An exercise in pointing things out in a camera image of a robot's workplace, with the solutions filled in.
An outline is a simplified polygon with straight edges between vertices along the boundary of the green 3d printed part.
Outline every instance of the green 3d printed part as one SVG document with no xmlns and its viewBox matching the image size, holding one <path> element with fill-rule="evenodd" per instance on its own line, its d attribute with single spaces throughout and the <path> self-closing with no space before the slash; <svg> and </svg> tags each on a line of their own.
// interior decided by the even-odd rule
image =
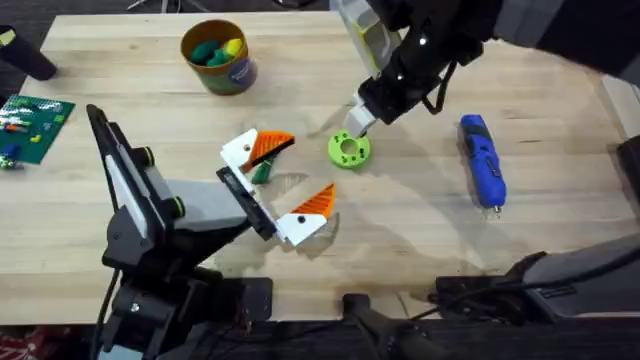
<svg viewBox="0 0 640 360">
<path fill-rule="evenodd" d="M 347 147 L 351 147 L 351 151 L 345 152 Z M 371 154 L 371 144 L 366 136 L 354 139 L 346 130 L 340 130 L 329 139 L 328 151 L 334 164 L 353 169 L 367 161 Z"/>
</svg>

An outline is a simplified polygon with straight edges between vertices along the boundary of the black cable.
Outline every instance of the black cable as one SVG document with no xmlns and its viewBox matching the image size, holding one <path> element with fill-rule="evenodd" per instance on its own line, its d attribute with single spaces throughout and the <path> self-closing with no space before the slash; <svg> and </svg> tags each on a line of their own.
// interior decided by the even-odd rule
<svg viewBox="0 0 640 360">
<path fill-rule="evenodd" d="M 422 97 L 422 104 L 424 104 L 427 110 L 429 110 L 431 115 L 438 114 L 444 108 L 444 101 L 447 97 L 447 88 L 449 87 L 449 81 L 451 81 L 451 78 L 453 77 L 453 73 L 456 72 L 457 67 L 458 67 L 457 62 L 452 61 L 451 63 L 449 63 L 447 72 L 444 74 L 444 77 L 442 78 L 442 82 L 440 83 L 440 87 L 438 89 L 438 98 L 436 99 L 435 106 L 431 104 L 431 102 L 429 101 L 429 98 L 427 98 L 427 94 L 424 94 L 424 96 Z"/>
<path fill-rule="evenodd" d="M 450 308 L 462 300 L 468 299 L 470 297 L 478 296 L 478 295 L 485 295 L 492 292 L 513 292 L 513 291 L 525 291 L 525 290 L 540 289 L 540 288 L 557 288 L 557 287 L 567 286 L 570 284 L 584 282 L 584 281 L 591 280 L 591 279 L 600 277 L 602 275 L 608 274 L 612 271 L 616 271 L 620 268 L 623 268 L 635 262 L 639 258 L 640 258 L 640 247 L 606 264 L 597 266 L 591 270 L 587 270 L 579 274 L 567 276 L 565 278 L 550 280 L 550 281 L 538 281 L 538 282 L 532 282 L 527 284 L 523 284 L 523 283 L 497 284 L 495 286 L 487 287 L 484 289 L 470 291 L 470 292 L 458 295 L 453 299 L 447 301 L 446 303 L 438 305 L 431 310 L 415 315 L 411 317 L 411 320 L 412 321 L 420 320 L 424 317 L 427 317 L 429 315 L 439 312 L 441 309 Z"/>
<path fill-rule="evenodd" d="M 98 342 L 100 341 L 100 336 L 102 335 L 102 328 L 104 327 L 104 318 L 107 314 L 107 308 L 109 307 L 109 301 L 113 296 L 113 290 L 116 287 L 118 282 L 118 278 L 120 277 L 120 270 L 113 270 L 113 274 L 111 275 L 111 282 L 107 287 L 107 291 L 104 294 L 104 299 L 102 300 L 102 305 L 100 306 L 100 312 L 98 312 L 98 320 L 96 321 L 96 326 L 93 329 L 93 336 L 91 337 L 91 348 L 89 353 L 89 360 L 95 360 L 98 358 Z"/>
<path fill-rule="evenodd" d="M 291 341 L 291 340 L 295 340 L 295 339 L 299 339 L 302 337 L 305 337 L 307 335 L 310 334 L 315 334 L 315 333 L 319 333 L 322 331 L 326 331 L 329 330 L 331 328 L 334 328 L 336 326 L 342 325 L 344 323 L 344 320 L 340 320 L 340 321 L 335 321 L 335 322 L 331 322 L 329 324 L 326 325 L 320 325 L 320 326 L 316 326 L 307 330 L 303 330 L 297 334 L 292 334 L 286 337 L 282 337 L 282 338 L 268 338 L 268 339 L 258 339 L 258 340 L 252 340 L 252 339 L 236 339 L 236 338 L 227 338 L 227 337 L 221 337 L 222 340 L 224 341 L 228 341 L 228 342 L 232 342 L 232 343 L 236 343 L 236 344 L 266 344 L 266 343 L 280 343 L 280 342 L 287 342 L 287 341 Z"/>
<path fill-rule="evenodd" d="M 317 1 L 318 0 L 271 0 L 274 4 L 287 10 L 299 10 Z"/>
</svg>

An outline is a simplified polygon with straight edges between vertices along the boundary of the blue electric screwdriver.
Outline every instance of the blue electric screwdriver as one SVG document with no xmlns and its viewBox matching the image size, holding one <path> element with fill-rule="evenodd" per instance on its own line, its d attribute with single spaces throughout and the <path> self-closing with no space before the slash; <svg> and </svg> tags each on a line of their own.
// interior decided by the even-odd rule
<svg viewBox="0 0 640 360">
<path fill-rule="evenodd" d="M 480 205 L 497 214 L 507 198 L 507 186 L 500 171 L 500 159 L 487 125 L 480 115 L 465 115 L 460 121 L 469 156 L 469 168 Z"/>
</svg>

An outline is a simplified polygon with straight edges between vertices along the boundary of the orange piece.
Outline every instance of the orange piece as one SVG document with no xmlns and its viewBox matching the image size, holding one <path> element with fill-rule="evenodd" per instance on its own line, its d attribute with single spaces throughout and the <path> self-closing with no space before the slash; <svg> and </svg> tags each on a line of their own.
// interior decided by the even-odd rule
<svg viewBox="0 0 640 360">
<path fill-rule="evenodd" d="M 286 132 L 258 131 L 258 138 L 251 149 L 249 161 L 242 166 L 242 171 L 248 172 L 254 166 L 262 162 L 262 160 L 271 152 L 282 150 L 287 146 L 292 145 L 294 141 L 295 137 Z"/>
<path fill-rule="evenodd" d="M 329 184 L 324 190 L 315 194 L 312 198 L 305 201 L 302 205 L 295 208 L 293 214 L 322 214 L 325 218 L 329 217 L 333 200 L 336 197 L 336 186 L 334 183 Z"/>
</svg>

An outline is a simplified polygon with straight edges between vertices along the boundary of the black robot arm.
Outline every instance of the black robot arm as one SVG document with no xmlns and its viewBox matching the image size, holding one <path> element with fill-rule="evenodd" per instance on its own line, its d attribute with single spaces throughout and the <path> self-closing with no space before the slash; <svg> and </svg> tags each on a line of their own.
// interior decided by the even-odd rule
<svg viewBox="0 0 640 360">
<path fill-rule="evenodd" d="M 367 1 L 389 30 L 409 28 L 380 75 L 358 89 L 365 107 L 386 124 L 421 102 L 432 114 L 440 112 L 456 66 L 482 55 L 491 39 L 640 84 L 638 0 Z M 436 88 L 432 104 L 426 96 Z"/>
</svg>

